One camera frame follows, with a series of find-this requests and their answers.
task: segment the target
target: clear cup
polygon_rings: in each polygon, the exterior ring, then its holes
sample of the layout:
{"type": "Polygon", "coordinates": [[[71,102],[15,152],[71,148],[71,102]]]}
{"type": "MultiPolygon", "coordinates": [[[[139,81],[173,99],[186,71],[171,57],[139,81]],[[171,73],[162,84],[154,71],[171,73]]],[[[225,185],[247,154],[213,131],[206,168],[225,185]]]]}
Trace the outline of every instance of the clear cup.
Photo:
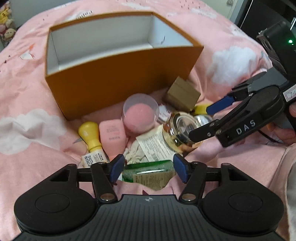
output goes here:
{"type": "Polygon", "coordinates": [[[129,136],[137,136],[151,130],[158,117],[158,104],[150,95],[134,94],[124,102],[122,121],[129,136]]]}

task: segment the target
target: black electronic device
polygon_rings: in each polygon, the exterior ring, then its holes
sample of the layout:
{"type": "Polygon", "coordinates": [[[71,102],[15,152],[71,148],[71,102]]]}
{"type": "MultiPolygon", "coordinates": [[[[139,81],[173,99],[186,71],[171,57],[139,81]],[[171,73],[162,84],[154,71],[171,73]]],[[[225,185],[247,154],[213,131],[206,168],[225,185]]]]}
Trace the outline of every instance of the black electronic device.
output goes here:
{"type": "Polygon", "coordinates": [[[258,39],[274,66],[233,87],[227,96],[210,105],[207,113],[213,115],[242,101],[221,120],[191,131],[192,141],[216,136],[223,147],[228,147],[269,122],[296,131],[296,118],[289,113],[290,104],[296,101],[296,39],[285,22],[261,31],[258,39]]]}
{"type": "Polygon", "coordinates": [[[209,168],[174,156],[174,168],[187,186],[175,195],[123,195],[112,182],[124,157],[88,169],[69,164],[21,195],[15,216],[22,233],[15,241],[283,241],[275,233],[281,199],[228,163],[209,168]],[[79,189],[92,182],[95,198],[79,189]],[[202,194],[206,182],[219,187],[202,194]]]}

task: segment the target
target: bed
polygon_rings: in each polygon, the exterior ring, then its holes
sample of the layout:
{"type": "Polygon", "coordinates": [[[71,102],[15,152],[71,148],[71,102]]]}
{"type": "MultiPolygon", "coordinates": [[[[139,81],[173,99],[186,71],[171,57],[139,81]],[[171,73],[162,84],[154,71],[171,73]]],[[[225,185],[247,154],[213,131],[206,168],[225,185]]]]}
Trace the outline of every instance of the bed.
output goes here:
{"type": "MultiPolygon", "coordinates": [[[[121,116],[122,103],[119,103],[78,120],[64,119],[44,79],[49,27],[93,14],[130,10],[155,11],[205,46],[188,78],[202,93],[201,101],[216,101],[232,86],[272,66],[256,41],[198,0],[79,0],[32,17],[0,53],[1,241],[12,240],[20,232],[13,206],[21,194],[66,164],[80,163],[86,146],[84,142],[77,142],[79,125],[88,120],[99,123],[121,116]]],[[[215,138],[208,139],[186,158],[213,167],[231,163],[274,191],[286,207],[277,232],[286,240],[295,240],[295,225],[292,225],[295,205],[287,199],[288,194],[293,200],[293,176],[289,177],[290,187],[287,180],[295,155],[295,145],[288,148],[274,145],[255,133],[226,149],[215,138]]],[[[81,188],[93,194],[88,183],[81,188]]],[[[179,196],[183,188],[177,176],[156,192],[121,181],[114,187],[119,198],[123,193],[143,192],[179,196]]]]}

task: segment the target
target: open cardboard box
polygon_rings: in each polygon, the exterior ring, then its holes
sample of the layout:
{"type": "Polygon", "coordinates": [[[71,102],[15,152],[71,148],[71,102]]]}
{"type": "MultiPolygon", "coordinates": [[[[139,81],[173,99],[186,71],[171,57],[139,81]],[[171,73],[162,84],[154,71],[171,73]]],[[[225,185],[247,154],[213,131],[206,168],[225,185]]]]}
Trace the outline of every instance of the open cardboard box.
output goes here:
{"type": "Polygon", "coordinates": [[[45,79],[73,120],[186,79],[202,50],[154,12],[96,15],[50,28],[45,79]]]}

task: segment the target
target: crosshair logo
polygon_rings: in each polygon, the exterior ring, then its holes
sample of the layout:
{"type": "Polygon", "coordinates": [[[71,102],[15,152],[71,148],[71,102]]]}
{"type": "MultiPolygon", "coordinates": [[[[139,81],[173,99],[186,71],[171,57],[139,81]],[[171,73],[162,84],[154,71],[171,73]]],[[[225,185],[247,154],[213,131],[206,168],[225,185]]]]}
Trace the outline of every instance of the crosshair logo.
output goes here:
{"type": "Polygon", "coordinates": [[[145,198],[144,200],[147,201],[147,202],[152,202],[154,199],[151,198],[151,197],[147,197],[147,198],[145,198]]]}

